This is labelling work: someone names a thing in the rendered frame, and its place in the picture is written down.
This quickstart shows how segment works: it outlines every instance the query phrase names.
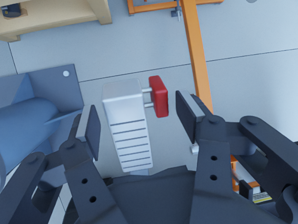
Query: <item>gray floor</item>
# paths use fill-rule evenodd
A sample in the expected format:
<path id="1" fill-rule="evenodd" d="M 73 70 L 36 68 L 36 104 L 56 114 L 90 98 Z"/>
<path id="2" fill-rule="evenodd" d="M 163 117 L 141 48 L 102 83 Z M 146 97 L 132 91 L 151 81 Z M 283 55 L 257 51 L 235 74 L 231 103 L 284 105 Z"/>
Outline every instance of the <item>gray floor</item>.
<path id="1" fill-rule="evenodd" d="M 183 21 L 171 18 L 171 9 L 128 16 L 126 0 L 108 2 L 112 25 L 93 21 L 21 35 L 20 42 L 0 42 L 0 76 L 75 64 L 84 104 L 94 104 L 102 122 L 96 165 L 108 177 L 125 174 L 107 129 L 102 86 L 137 77 L 147 87 L 149 76 L 160 75 L 169 90 L 170 115 L 157 119 L 152 108 L 146 109 L 154 161 L 150 173 L 180 165 L 194 170 L 196 156 L 190 154 L 174 106 L 175 90 L 194 93 Z M 197 10 L 214 113 L 226 121 L 259 116 L 297 141 L 297 1 L 225 0 Z M 57 207 L 66 207 L 69 198 L 65 193 Z M 59 212 L 53 223 L 62 222 Z"/>

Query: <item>blue cylinder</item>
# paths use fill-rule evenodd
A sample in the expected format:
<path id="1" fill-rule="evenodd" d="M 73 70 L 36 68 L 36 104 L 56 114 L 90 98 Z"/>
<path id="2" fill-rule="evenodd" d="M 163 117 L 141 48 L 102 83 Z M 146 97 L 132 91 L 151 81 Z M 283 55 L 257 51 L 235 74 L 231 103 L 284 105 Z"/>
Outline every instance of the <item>blue cylinder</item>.
<path id="1" fill-rule="evenodd" d="M 32 98 L 0 108 L 0 155 L 6 174 L 53 134 L 60 121 L 44 123 L 59 113 L 44 98 Z"/>

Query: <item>orange metal frame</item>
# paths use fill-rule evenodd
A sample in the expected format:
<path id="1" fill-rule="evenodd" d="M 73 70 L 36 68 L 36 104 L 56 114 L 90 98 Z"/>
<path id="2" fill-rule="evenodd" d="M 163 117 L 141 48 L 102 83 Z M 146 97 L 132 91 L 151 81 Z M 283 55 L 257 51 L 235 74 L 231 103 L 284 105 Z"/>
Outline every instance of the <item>orange metal frame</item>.
<path id="1" fill-rule="evenodd" d="M 204 102 L 206 107 L 213 113 L 211 92 L 209 86 L 209 79 L 207 73 L 207 65 L 204 54 L 204 47 L 202 41 L 202 35 L 200 30 L 200 24 L 198 22 L 198 15 L 196 5 L 222 3 L 224 0 L 181 0 L 180 5 L 182 7 L 186 37 L 188 42 L 188 48 L 190 50 L 190 57 L 192 63 L 192 70 L 194 76 L 194 84 L 196 95 Z M 127 0 L 129 14 L 143 13 L 150 11 L 157 11 L 162 9 L 175 8 L 177 2 L 166 2 L 151 5 L 134 6 L 133 0 Z M 236 170 L 236 162 L 234 156 L 231 155 L 232 169 Z M 236 181 L 232 179 L 233 190 L 239 191 L 239 186 L 236 185 Z M 257 187 L 259 184 L 255 182 L 249 183 L 251 187 Z"/>

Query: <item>blue machine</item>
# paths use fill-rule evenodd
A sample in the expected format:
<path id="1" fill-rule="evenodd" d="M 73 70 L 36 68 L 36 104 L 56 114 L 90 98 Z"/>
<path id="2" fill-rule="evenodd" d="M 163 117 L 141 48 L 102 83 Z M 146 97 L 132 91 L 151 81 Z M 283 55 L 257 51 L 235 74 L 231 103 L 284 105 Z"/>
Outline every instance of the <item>blue machine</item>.
<path id="1" fill-rule="evenodd" d="M 6 175 L 33 151 L 52 153 L 48 137 L 63 118 L 79 112 L 60 113 L 50 100 L 35 97 L 26 74 L 11 105 L 0 108 L 0 192 Z"/>

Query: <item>red block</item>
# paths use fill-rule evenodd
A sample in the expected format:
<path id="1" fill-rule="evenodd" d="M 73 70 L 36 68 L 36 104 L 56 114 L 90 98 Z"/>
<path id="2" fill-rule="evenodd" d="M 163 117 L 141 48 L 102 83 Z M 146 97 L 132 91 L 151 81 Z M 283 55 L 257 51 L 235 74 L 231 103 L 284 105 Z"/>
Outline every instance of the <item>red block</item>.
<path id="1" fill-rule="evenodd" d="M 160 76 L 150 76 L 149 85 L 152 88 L 151 101 L 154 103 L 154 110 L 158 118 L 168 116 L 167 89 Z"/>

